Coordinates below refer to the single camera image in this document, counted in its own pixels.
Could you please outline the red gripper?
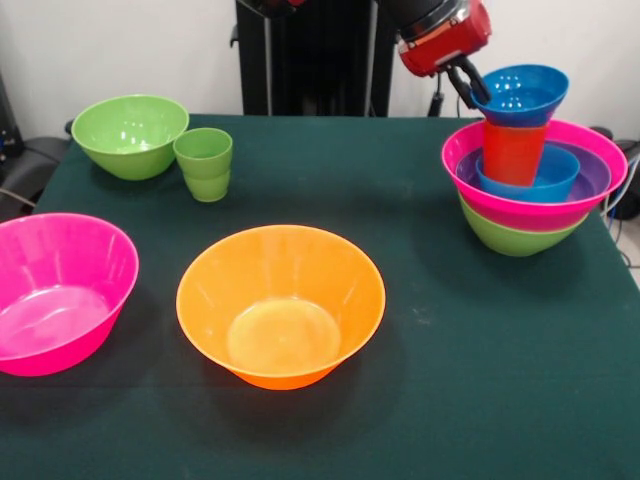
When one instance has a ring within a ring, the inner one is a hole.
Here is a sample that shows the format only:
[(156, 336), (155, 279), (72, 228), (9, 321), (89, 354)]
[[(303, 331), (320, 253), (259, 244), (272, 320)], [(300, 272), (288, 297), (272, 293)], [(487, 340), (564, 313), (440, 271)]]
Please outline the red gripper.
[(441, 72), (456, 58), (469, 83), (462, 80), (455, 66), (447, 66), (451, 85), (468, 109), (475, 103), (487, 104), (490, 91), (475, 65), (468, 59), (488, 44), (492, 33), (488, 12), (482, 1), (460, 1), (456, 9), (429, 33), (415, 40), (400, 41), (399, 55), (404, 66), (418, 77)]

